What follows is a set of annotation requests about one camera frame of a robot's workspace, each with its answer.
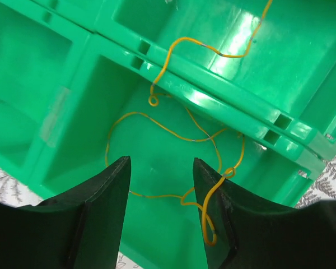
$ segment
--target patterned fabric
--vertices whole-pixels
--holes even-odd
[[[326,169],[297,203],[296,207],[302,208],[321,199],[336,199],[336,157],[333,161],[326,164]],[[24,205],[35,206],[41,201],[41,198],[30,191],[27,186],[21,184],[0,169],[1,203],[17,207]],[[116,268],[136,269],[141,267],[122,253],[119,253]]]

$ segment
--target green container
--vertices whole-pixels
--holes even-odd
[[[323,170],[323,162],[302,145],[274,136],[254,118],[170,72],[157,91],[174,99],[162,97],[158,107],[151,107],[149,87],[159,71],[159,66],[94,35],[61,105],[57,128],[35,165],[30,188],[47,198],[102,171],[109,129],[128,112],[144,112],[180,135],[204,138],[182,105],[203,116],[197,121],[209,133],[226,125],[224,115],[236,119],[231,127],[249,137],[233,181],[262,197],[294,206]],[[272,144],[269,139],[277,141]],[[223,169],[237,162],[241,138],[236,131],[221,134],[216,142]],[[122,121],[111,137],[110,163],[122,155],[132,158],[131,190],[145,195],[184,194],[193,186],[194,157],[218,168],[210,142],[182,141],[140,115]],[[299,175],[301,171],[310,179]],[[207,268],[197,209],[182,207],[174,198],[129,196],[120,249],[144,268]]]
[[[27,184],[48,135],[43,120],[89,34],[30,1],[1,2],[13,9],[0,3],[0,166]]]
[[[182,36],[243,54],[267,0],[112,0],[97,30],[163,65]],[[179,44],[169,70],[302,143],[336,154],[336,1],[274,1],[249,55]]]
[[[32,0],[45,8],[93,31],[105,0]]]

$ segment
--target floral pattern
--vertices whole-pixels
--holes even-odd
[[[336,157],[326,163],[326,168],[316,182],[297,203],[302,208],[321,199],[336,199]],[[11,206],[37,205],[42,199],[16,179],[0,169],[0,203]],[[119,253],[116,269],[137,269],[139,265]]]

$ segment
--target yellow string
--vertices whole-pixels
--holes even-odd
[[[244,54],[242,55],[229,55],[229,54],[223,54],[221,53],[219,50],[215,49],[214,47],[210,46],[210,45],[207,45],[205,43],[202,43],[201,41],[199,40],[196,40],[196,39],[193,39],[193,38],[189,38],[189,37],[182,37],[182,38],[179,38],[177,39],[176,41],[174,41],[168,51],[168,54],[167,54],[167,57],[166,57],[166,60],[165,60],[165,63],[163,65],[163,68],[162,70],[160,71],[160,73],[158,74],[158,76],[155,78],[155,80],[153,81],[151,87],[150,87],[150,96],[148,98],[148,102],[151,106],[158,106],[159,105],[159,99],[157,96],[167,96],[167,97],[171,97],[170,95],[167,95],[167,94],[163,94],[163,93],[154,93],[154,88],[155,88],[155,85],[159,82],[159,80],[162,78],[162,76],[164,75],[164,73],[166,72],[167,70],[167,67],[168,67],[168,64],[169,64],[169,61],[171,59],[171,55],[172,55],[172,52],[174,50],[174,48],[179,44],[181,43],[182,41],[190,41],[192,43],[195,43],[195,44],[198,44],[198,45],[201,45],[203,47],[206,47],[210,50],[212,50],[213,52],[215,52],[216,54],[222,56],[222,57],[225,57],[225,58],[243,58],[243,57],[246,57],[249,52],[250,52],[250,48],[251,48],[251,44],[253,42],[253,39],[255,37],[255,35],[257,34],[257,32],[259,31],[261,25],[262,25],[262,22],[263,20],[265,19],[266,15],[267,15],[267,12],[272,4],[273,0],[269,0],[264,8],[264,11],[263,11],[263,14],[262,14],[262,17],[261,17],[261,20],[259,21],[259,24],[257,25],[257,27],[255,28],[253,34],[251,35],[250,37],[250,40],[248,42],[248,45],[246,47],[246,51]],[[107,142],[107,147],[106,147],[106,154],[105,154],[105,160],[106,160],[106,165],[108,166],[109,163],[108,163],[108,152],[109,152],[109,142],[110,142],[110,137],[111,137],[111,134],[113,132],[113,129],[117,126],[117,124],[119,124],[121,121],[123,121],[125,118],[131,116],[131,115],[135,115],[135,114],[139,114],[139,115],[142,115],[146,118],[148,118],[149,120],[153,121],[155,124],[157,124],[158,126],[160,126],[161,128],[163,128],[164,130],[166,130],[167,132],[170,132],[172,135],[176,136],[177,138],[179,139],[182,139],[184,141],[188,141],[188,142],[206,142],[206,141],[209,141],[211,140],[213,145],[214,145],[214,148],[215,148],[215,151],[216,151],[216,154],[217,154],[217,157],[218,157],[218,161],[219,161],[219,168],[218,168],[218,172],[220,173],[221,171],[221,168],[222,168],[222,160],[221,160],[221,156],[220,156],[220,152],[216,146],[216,143],[214,141],[214,138],[216,136],[218,136],[220,133],[224,132],[227,128],[224,128],[222,130],[220,130],[219,132],[215,133],[214,135],[210,136],[199,124],[198,122],[195,120],[195,118],[193,117],[192,113],[190,112],[190,110],[188,108],[186,108],[186,111],[188,112],[189,116],[191,117],[192,121],[194,122],[194,124],[203,132],[205,133],[208,138],[206,139],[198,139],[198,140],[193,140],[193,139],[190,139],[190,138],[186,138],[186,137],[183,137],[183,136],[180,136],[178,135],[177,133],[173,132],[172,130],[169,130],[168,128],[166,128],[165,126],[163,126],[162,124],[160,124],[159,122],[157,122],[156,120],[154,120],[153,118],[149,117],[147,114],[145,113],[141,113],[141,112],[131,112],[131,113],[127,113],[125,115],[123,115],[121,118],[119,118],[111,127],[110,131],[109,131],[109,134],[108,134],[108,142]],[[217,243],[217,235],[215,233],[215,228],[214,228],[214,225],[213,225],[213,222],[211,220],[211,218],[209,217],[209,215],[207,214],[207,211],[208,211],[208,205],[209,205],[209,200],[211,199],[212,195],[214,194],[214,192],[219,189],[219,187],[223,184],[223,182],[226,180],[226,179],[231,179],[232,177],[235,176],[236,174],[236,169],[238,168],[238,166],[241,164],[243,158],[244,158],[244,153],[245,153],[245,136],[243,135],[242,136],[242,147],[241,147],[241,154],[240,154],[240,158],[237,162],[237,164],[234,166],[234,167],[231,167],[231,168],[228,168],[224,173],[223,173],[223,176],[221,177],[221,179],[218,181],[218,183],[208,192],[207,196],[205,197],[204,199],[204,203],[203,203],[203,206],[201,206],[200,204],[198,203],[195,203],[195,202],[184,202],[185,199],[187,198],[187,196],[192,193],[195,188],[191,188],[189,191],[187,191],[183,196],[179,196],[179,195],[175,195],[175,194],[165,194],[165,195],[159,195],[159,196],[144,196],[142,194],[139,194],[137,192],[133,192],[130,190],[130,193],[132,193],[133,195],[136,195],[138,197],[144,197],[144,198],[148,198],[148,199],[157,199],[157,198],[178,198],[180,199],[180,203],[182,206],[197,206],[201,211],[202,211],[202,233],[203,233],[203,239],[205,241],[206,244],[210,245],[210,246],[214,246],[216,243]],[[210,241],[209,240],[209,236],[208,236],[208,232],[207,232],[207,222],[208,222],[208,225],[210,226],[211,228],[211,231],[212,231],[212,234],[213,234],[213,240]]]
[[[230,54],[223,54],[221,53],[219,50],[217,50],[216,48],[210,46],[210,45],[207,45],[197,39],[194,39],[194,38],[189,38],[189,37],[182,37],[182,38],[178,38],[176,41],[174,41],[172,43],[172,45],[170,46],[169,50],[168,50],[168,54],[167,54],[167,58],[165,60],[165,63],[163,65],[163,68],[161,70],[161,72],[158,74],[158,76],[156,77],[156,79],[153,81],[152,85],[151,85],[151,88],[150,88],[150,92],[151,92],[151,95],[150,97],[148,98],[148,102],[151,106],[158,106],[159,105],[159,99],[157,97],[157,95],[154,93],[154,90],[155,90],[155,86],[156,84],[159,82],[159,80],[162,78],[162,76],[164,75],[164,73],[166,72],[167,70],[167,67],[168,67],[168,64],[170,62],[170,59],[171,59],[171,56],[172,56],[172,53],[173,53],[173,50],[174,48],[181,42],[183,41],[189,41],[189,42],[192,42],[192,43],[195,43],[197,45],[200,45],[200,46],[203,46],[205,48],[208,48],[210,50],[212,50],[213,52],[215,52],[216,54],[222,56],[222,57],[225,57],[225,58],[233,58],[233,59],[238,59],[238,58],[243,58],[245,56],[247,56],[250,52],[250,48],[251,48],[251,44],[253,42],[253,39],[254,37],[256,36],[257,32],[259,31],[261,25],[262,25],[262,22],[263,20],[265,19],[267,13],[268,13],[268,10],[271,6],[271,4],[273,3],[273,0],[269,0],[268,3],[266,4],[265,8],[264,8],[264,11],[263,11],[263,14],[262,14],[262,17],[259,21],[259,24],[257,25],[257,27],[255,28],[255,30],[253,31],[253,34],[251,35],[250,39],[249,39],[249,42],[248,42],[248,45],[246,47],[246,51],[244,54],[241,54],[241,55],[230,55]]]

